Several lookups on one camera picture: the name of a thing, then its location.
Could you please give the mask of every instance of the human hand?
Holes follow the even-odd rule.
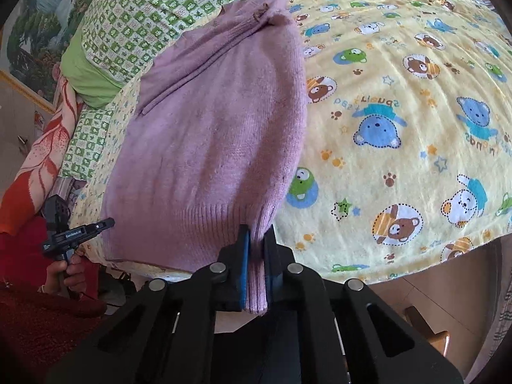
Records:
[[[46,283],[44,292],[48,294],[57,294],[60,292],[59,274],[65,271],[68,278],[64,279],[64,285],[71,291],[77,293],[85,292],[84,265],[80,256],[73,254],[70,259],[70,265],[65,261],[54,261],[46,268]]]

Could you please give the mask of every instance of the cable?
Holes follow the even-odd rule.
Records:
[[[94,297],[91,297],[91,296],[89,296],[88,294],[86,294],[86,293],[84,293],[84,292],[82,292],[82,294],[83,294],[85,297],[88,297],[88,298],[89,298],[89,299],[91,299],[91,300],[98,300],[98,299],[94,299]]]
[[[84,293],[84,292],[83,292],[82,294],[83,294],[85,297],[88,297],[88,298],[89,298],[89,299],[91,299],[91,300],[98,300],[98,299],[94,299],[94,297],[91,297],[91,296],[89,296],[88,294],[86,294],[86,293]],[[107,302],[105,302],[105,303],[107,304],[107,306],[113,306],[113,307],[115,307],[115,308],[121,308],[121,307],[122,307],[122,306],[115,305],[115,304],[112,304],[112,303],[107,303]]]

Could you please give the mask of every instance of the tiled floor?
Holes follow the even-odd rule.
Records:
[[[492,278],[487,247],[420,273],[370,286],[397,313],[415,306],[432,330],[450,332],[447,358],[465,377],[487,333]]]

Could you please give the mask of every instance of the blue bear print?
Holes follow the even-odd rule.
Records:
[[[443,33],[448,32],[455,34],[454,30],[457,30],[456,28],[453,28],[451,26],[448,26],[446,23],[443,23],[441,19],[435,19],[434,24],[432,24],[431,21],[427,20],[427,26]]]
[[[466,116],[457,114],[457,118],[468,126],[471,135],[482,140],[489,140],[489,137],[498,134],[498,130],[495,128],[487,128],[491,110],[485,102],[465,97],[458,97],[457,102],[466,114]]]
[[[296,4],[296,5],[293,5],[290,7],[290,12],[297,12],[297,11],[300,11],[302,10],[302,7],[304,7],[302,4]]]
[[[368,104],[366,108],[355,111],[352,116],[369,116],[369,115],[380,115],[388,118],[391,121],[395,121],[402,127],[407,127],[407,123],[403,118],[393,112],[393,107],[386,104]]]
[[[331,26],[329,23],[324,24],[317,24],[316,26],[313,26],[312,28],[307,29],[304,32],[304,36],[311,37],[313,35],[318,35],[320,33],[326,33],[331,29]]]
[[[368,104],[364,109],[355,111],[353,117],[366,116],[354,134],[354,143],[362,146],[398,148],[400,137],[393,121],[407,127],[405,120],[393,112],[393,107],[386,104]]]
[[[373,147],[400,147],[401,141],[393,122],[384,116],[370,115],[359,125],[354,134],[354,143]]]

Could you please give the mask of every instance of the metal screw head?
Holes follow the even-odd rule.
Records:
[[[159,292],[165,287],[165,281],[161,278],[156,278],[149,282],[149,289],[154,292]]]
[[[351,278],[348,282],[348,286],[350,290],[358,292],[359,290],[363,289],[364,283],[358,278]]]
[[[293,274],[300,274],[304,270],[304,267],[302,266],[302,264],[299,264],[299,263],[288,264],[287,268],[288,268],[288,271]]]
[[[217,261],[216,263],[210,264],[210,271],[212,273],[220,274],[220,273],[223,273],[225,269],[226,269],[226,264],[220,263],[219,261]]]

